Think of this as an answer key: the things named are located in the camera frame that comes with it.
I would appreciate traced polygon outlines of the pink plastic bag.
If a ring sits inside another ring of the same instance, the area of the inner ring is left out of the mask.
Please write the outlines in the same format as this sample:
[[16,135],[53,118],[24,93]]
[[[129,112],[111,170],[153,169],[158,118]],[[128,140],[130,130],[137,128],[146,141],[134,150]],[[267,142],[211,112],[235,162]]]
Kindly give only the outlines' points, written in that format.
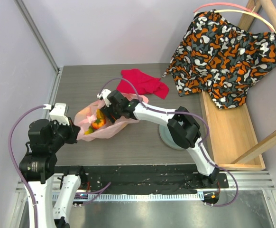
[[90,142],[94,139],[109,139],[128,124],[139,122],[122,116],[112,123],[100,110],[102,107],[106,107],[106,104],[103,100],[98,99],[76,114],[74,124],[80,127],[77,140]]

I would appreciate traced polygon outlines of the orange fake pumpkin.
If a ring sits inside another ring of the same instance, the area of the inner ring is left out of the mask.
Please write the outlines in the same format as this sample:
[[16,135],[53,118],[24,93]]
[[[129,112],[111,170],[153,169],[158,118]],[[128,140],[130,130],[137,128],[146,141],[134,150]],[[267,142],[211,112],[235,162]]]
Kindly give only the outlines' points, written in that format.
[[94,130],[99,130],[106,124],[106,119],[96,119],[92,124],[91,127]]

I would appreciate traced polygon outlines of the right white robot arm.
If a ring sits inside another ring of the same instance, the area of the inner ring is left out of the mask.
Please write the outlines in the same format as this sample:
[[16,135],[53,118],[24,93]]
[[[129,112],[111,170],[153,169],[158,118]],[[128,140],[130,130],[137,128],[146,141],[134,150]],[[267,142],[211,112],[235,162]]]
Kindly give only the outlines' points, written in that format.
[[168,129],[173,142],[188,151],[200,175],[201,184],[207,188],[218,181],[219,168],[206,151],[200,126],[193,114],[180,106],[178,109],[164,109],[148,105],[141,97],[129,100],[119,91],[102,90],[97,98],[104,101],[103,114],[115,123],[121,117],[149,121]]

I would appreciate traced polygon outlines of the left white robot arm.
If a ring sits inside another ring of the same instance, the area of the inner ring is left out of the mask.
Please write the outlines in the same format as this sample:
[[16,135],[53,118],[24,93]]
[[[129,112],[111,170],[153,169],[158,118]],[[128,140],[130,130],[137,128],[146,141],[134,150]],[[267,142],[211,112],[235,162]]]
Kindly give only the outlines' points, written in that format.
[[87,186],[88,177],[83,166],[70,166],[60,180],[60,193],[52,202],[56,153],[65,144],[75,144],[80,127],[71,118],[63,125],[57,120],[39,119],[29,126],[29,142],[19,169],[30,189],[26,190],[32,228],[68,228],[70,211],[77,190]]

